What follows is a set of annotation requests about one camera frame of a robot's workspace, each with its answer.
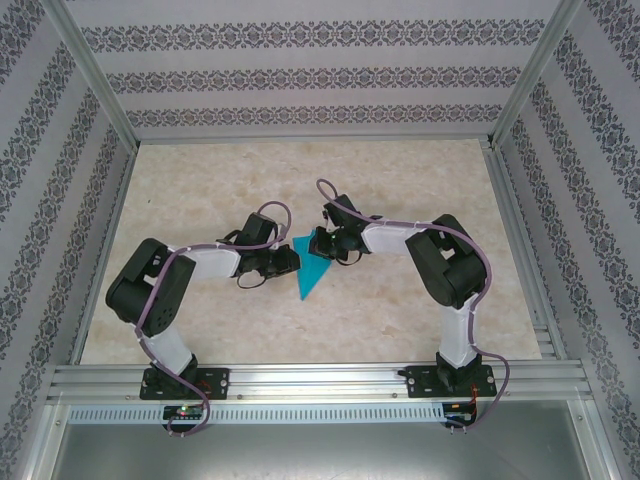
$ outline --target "beige floor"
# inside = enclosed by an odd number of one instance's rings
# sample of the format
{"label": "beige floor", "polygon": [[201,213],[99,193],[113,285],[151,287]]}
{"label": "beige floor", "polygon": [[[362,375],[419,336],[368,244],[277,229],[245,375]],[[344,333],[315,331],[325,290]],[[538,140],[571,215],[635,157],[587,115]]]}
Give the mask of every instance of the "beige floor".
{"label": "beige floor", "polygon": [[[307,235],[322,223],[320,176],[366,214],[457,216],[495,272],[479,308],[478,344],[512,359],[540,358],[482,152],[468,140],[142,147],[82,362],[147,362],[131,329],[104,304],[141,240],[213,241],[272,199],[292,208],[292,236]],[[266,213],[284,220],[277,209]],[[440,336],[437,306],[411,260],[382,255],[332,267],[304,302],[295,275],[250,291],[234,279],[194,283],[176,324],[201,363],[431,360]]]}

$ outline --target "cable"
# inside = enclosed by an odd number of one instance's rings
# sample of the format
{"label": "cable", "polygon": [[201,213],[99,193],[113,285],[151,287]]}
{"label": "cable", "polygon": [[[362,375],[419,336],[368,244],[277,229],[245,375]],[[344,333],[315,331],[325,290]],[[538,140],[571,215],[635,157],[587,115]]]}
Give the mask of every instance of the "cable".
{"label": "cable", "polygon": [[144,322],[147,320],[147,316],[149,315],[149,312],[151,311],[151,308],[153,306],[153,302],[154,302],[154,300],[156,298],[156,295],[158,294],[158,290],[160,289],[160,285],[162,285],[162,282],[164,281],[164,278],[166,277],[167,272],[169,271],[169,267],[171,266],[173,261],[179,255],[182,255],[183,253],[190,252],[191,250],[216,250],[216,249],[220,249],[220,250],[260,250],[260,249],[263,249],[263,248],[269,248],[269,247],[271,247],[272,245],[275,245],[278,242],[284,241],[287,238],[287,233],[289,233],[289,229],[291,228],[291,221],[292,221],[291,210],[284,203],[273,200],[273,201],[267,202],[264,205],[262,205],[258,209],[258,213],[262,212],[262,210],[264,210],[265,207],[268,207],[269,205],[278,205],[278,206],[282,207],[284,209],[284,211],[287,213],[287,224],[285,226],[283,226],[283,228],[280,230],[280,234],[278,236],[276,236],[276,238],[274,238],[270,242],[263,243],[261,245],[240,246],[240,245],[226,245],[224,243],[200,243],[200,244],[191,245],[191,246],[188,246],[188,247],[178,248],[177,250],[172,252],[171,255],[169,255],[169,258],[167,258],[167,261],[162,266],[162,269],[160,270],[160,273],[158,274],[158,277],[156,278],[156,283],[153,286],[153,288],[151,289],[151,293],[149,294],[149,297],[147,298],[147,301],[144,304],[144,308],[142,309],[142,313],[140,314],[140,318],[138,319],[138,323],[136,323],[136,326],[135,326],[135,329],[134,329],[136,337],[138,338],[138,343],[140,343],[140,347],[142,348],[144,353],[151,359],[151,363],[156,368],[158,368],[159,370],[162,370],[169,377],[173,378],[178,383],[184,385],[189,390],[191,390],[192,392],[196,393],[202,399],[202,405],[203,405],[203,407],[204,407],[204,409],[206,411],[204,419],[202,420],[202,422],[200,422],[198,425],[193,427],[188,432],[177,433],[177,432],[174,432],[173,430],[171,430],[171,423],[174,420],[173,418],[171,418],[169,420],[169,422],[167,423],[167,431],[169,432],[170,436],[173,436],[175,434],[175,435],[179,435],[180,437],[188,437],[188,436],[193,435],[193,434],[199,432],[200,430],[202,430],[207,425],[207,423],[209,422],[209,418],[211,417],[211,405],[209,404],[209,398],[206,396],[206,394],[202,390],[200,390],[195,385],[192,385],[190,382],[188,382],[187,380],[182,378],[180,375],[177,375],[177,374],[173,373],[166,366],[164,366],[162,364],[162,362],[160,362],[160,360],[158,360],[158,358],[153,354],[153,352],[147,346],[144,333],[142,332],[142,327],[144,326]]}
{"label": "cable", "polygon": [[487,255],[484,253],[482,248],[480,248],[480,246],[476,242],[474,242],[470,237],[468,237],[467,235],[465,235],[463,233],[460,233],[457,230],[454,230],[453,228],[445,227],[443,225],[435,225],[435,224],[429,223],[429,222],[423,222],[423,223],[399,222],[399,221],[396,221],[396,220],[376,219],[376,218],[367,217],[365,215],[362,215],[361,213],[358,213],[355,210],[351,210],[351,209],[349,209],[349,208],[347,208],[347,207],[345,207],[343,205],[340,205],[338,202],[336,202],[335,199],[331,198],[327,194],[327,192],[324,191],[324,189],[322,188],[322,184],[327,185],[333,191],[335,196],[336,197],[338,196],[338,190],[336,189],[336,187],[329,180],[326,180],[324,178],[319,178],[316,181],[316,187],[320,191],[320,194],[329,203],[331,203],[334,207],[342,210],[343,212],[348,213],[349,215],[351,215],[353,217],[359,218],[360,220],[364,220],[364,221],[369,222],[369,223],[375,223],[377,225],[389,225],[391,227],[403,227],[403,228],[424,228],[424,229],[438,230],[440,232],[448,233],[450,235],[453,235],[454,237],[459,238],[460,240],[464,241],[465,243],[467,243],[478,254],[478,257],[480,257],[480,260],[482,261],[482,264],[484,265],[484,268],[485,268],[485,270],[487,272],[487,279],[485,281],[484,288],[482,289],[480,294],[476,297],[476,299],[471,303],[471,309],[469,311],[469,325],[468,325],[469,328],[467,330],[467,337],[468,337],[468,340],[469,340],[469,344],[471,345],[471,348],[473,348],[473,350],[476,353],[479,353],[480,355],[483,355],[485,357],[489,357],[489,358],[494,358],[496,360],[500,360],[504,364],[504,382],[502,383],[502,386],[500,387],[500,390],[498,390],[498,393],[496,394],[496,397],[493,399],[493,402],[491,402],[491,405],[489,405],[489,407],[484,412],[484,414],[480,418],[478,418],[472,425],[466,427],[466,430],[471,430],[473,428],[476,428],[479,424],[481,424],[484,421],[484,419],[498,405],[498,402],[500,401],[500,399],[504,395],[504,392],[507,389],[507,385],[509,383],[509,378],[511,377],[511,367],[509,366],[509,362],[507,361],[507,359],[504,358],[500,354],[486,352],[486,351],[480,349],[476,345],[476,341],[475,341],[474,334],[473,334],[473,325],[475,323],[476,308],[477,308],[478,304],[480,303],[480,301],[487,295],[487,292],[489,291],[489,287],[491,286],[491,282],[493,280],[493,273],[492,273],[492,270],[491,270],[491,264],[489,263],[489,259],[487,258]]}

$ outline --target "enclosure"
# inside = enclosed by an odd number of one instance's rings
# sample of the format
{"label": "enclosure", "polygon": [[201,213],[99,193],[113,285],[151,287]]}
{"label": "enclosure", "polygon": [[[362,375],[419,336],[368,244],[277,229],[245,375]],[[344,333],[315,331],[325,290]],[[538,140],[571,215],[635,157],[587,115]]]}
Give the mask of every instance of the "enclosure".
{"label": "enclosure", "polygon": [[[640,478],[636,8],[0,2],[0,478]],[[304,301],[296,274],[190,286],[176,324],[226,399],[169,438],[180,402],[140,398],[108,286],[144,238],[215,241],[269,200],[308,235],[319,177],[460,220],[505,395],[468,435],[440,425],[468,397],[408,395],[437,304],[409,257],[366,255]]]}

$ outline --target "teal triangle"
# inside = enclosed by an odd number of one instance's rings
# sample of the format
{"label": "teal triangle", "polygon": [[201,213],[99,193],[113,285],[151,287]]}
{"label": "teal triangle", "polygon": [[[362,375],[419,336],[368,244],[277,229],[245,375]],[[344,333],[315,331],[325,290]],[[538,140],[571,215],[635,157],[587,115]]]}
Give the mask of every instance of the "teal triangle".
{"label": "teal triangle", "polygon": [[331,266],[331,260],[309,253],[309,242],[314,233],[315,230],[308,237],[295,237],[293,239],[293,249],[300,256],[298,287],[300,288],[301,300],[307,298],[313,287],[316,286]]}

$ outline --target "wall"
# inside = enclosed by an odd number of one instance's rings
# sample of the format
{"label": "wall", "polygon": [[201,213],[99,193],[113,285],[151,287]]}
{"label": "wall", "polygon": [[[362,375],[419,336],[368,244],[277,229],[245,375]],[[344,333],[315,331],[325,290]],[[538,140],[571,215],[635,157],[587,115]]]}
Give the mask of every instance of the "wall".
{"label": "wall", "polygon": [[566,347],[640,478],[640,2],[584,2],[501,146]]}
{"label": "wall", "polygon": [[69,361],[129,157],[42,6],[0,1],[0,479]]}
{"label": "wall", "polygon": [[67,5],[150,140],[489,133],[557,0]]}

